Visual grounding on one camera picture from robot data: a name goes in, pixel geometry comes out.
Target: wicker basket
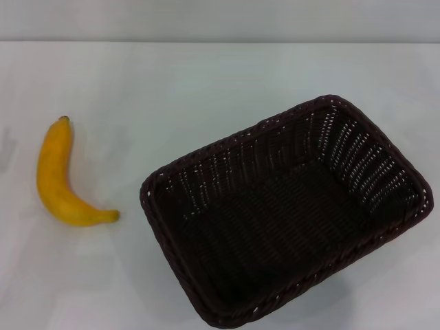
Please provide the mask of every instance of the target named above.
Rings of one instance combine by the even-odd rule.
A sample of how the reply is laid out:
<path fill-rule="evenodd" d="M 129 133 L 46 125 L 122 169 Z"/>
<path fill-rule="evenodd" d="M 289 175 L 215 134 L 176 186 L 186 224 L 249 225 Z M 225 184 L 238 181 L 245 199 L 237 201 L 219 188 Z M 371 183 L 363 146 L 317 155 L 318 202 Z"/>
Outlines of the wicker basket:
<path fill-rule="evenodd" d="M 434 206 L 423 177 L 338 96 L 162 167 L 140 199 L 197 313 L 224 329 L 282 307 Z"/>

